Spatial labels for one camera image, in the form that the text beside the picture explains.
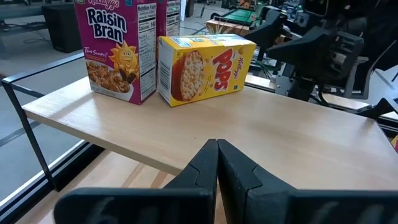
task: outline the black metal frame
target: black metal frame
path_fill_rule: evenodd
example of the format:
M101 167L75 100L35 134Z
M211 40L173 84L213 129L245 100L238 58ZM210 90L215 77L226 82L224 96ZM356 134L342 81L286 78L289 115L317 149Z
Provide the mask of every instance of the black metal frame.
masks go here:
M29 142L32 145L35 155L37 156L39 164L43 170L43 174L39 178L33 180L20 192L16 193L13 198L0 207L0 224L15 223L52 190L62 190L64 186L74 179L104 150L103 148L84 142L81 146L71 150L52 167L49 167L33 133L32 127L28 122L27 115L22 109L15 93L15 91L19 91L36 98L44 96L42 93L15 84L15 82L59 67L74 60L78 60L82 57L84 57L83 53L76 54L63 60L41 66L33 71L18 73L1 80L2 86L17 111Z

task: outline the cereal bowl image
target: cereal bowl image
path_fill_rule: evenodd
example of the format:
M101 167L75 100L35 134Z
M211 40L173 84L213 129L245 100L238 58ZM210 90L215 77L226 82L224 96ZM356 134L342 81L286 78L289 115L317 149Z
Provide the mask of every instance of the cereal bowl image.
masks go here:
M191 101L200 96L204 82L203 57L199 51L191 51L173 65L172 95L179 101Z
M129 100L134 92L131 84L112 67L92 60L86 60L88 78L93 90L111 95L122 100Z

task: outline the wooden surface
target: wooden surface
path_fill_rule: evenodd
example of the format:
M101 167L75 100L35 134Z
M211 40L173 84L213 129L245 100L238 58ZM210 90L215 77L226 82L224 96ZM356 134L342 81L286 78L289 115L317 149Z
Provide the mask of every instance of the wooden surface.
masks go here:
M24 109L174 175L223 138L300 189L398 189L398 155L375 121L254 88L170 108L157 93L141 106L93 93L84 78Z
M54 224L53 208L65 193L80 187L153 188L165 186L173 175L159 171L137 161L104 151L86 169L76 176L61 192L51 192L17 224ZM226 223L221 194L216 199L215 223Z
M214 19L211 19L206 22L207 27L211 27L212 29L217 29L217 27L222 27L222 33L225 32L226 29L229 29L232 27L232 29L228 32L229 34L238 34L238 35L246 35L247 32L249 31L248 26L241 26L229 22L222 22L222 21L216 21Z

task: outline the kellogg's logo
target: kellogg's logo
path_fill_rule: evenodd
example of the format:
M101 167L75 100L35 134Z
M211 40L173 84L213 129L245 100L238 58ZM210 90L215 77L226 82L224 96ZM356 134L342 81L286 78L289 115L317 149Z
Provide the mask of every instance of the kellogg's logo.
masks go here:
M228 81L231 77L232 55L232 49L228 49L213 59L213 66L218 64L215 76L216 83L214 84L214 90L216 91L228 89Z
M88 7L86 12L88 25L93 27L94 38L105 38L123 44L124 34L127 33L127 22L123 16L93 7Z
M119 7L119 0L88 0L88 3L95 6L96 4L105 6L105 9L113 10L114 8Z

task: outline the corn pops cereal box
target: corn pops cereal box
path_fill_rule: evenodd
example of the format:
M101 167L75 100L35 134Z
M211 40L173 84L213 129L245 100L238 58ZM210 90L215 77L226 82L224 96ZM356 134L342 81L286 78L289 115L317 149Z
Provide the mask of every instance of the corn pops cereal box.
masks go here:
M155 0L75 0L93 91L140 105L155 91Z
M236 34L160 37L158 92L178 106L242 90L255 48Z

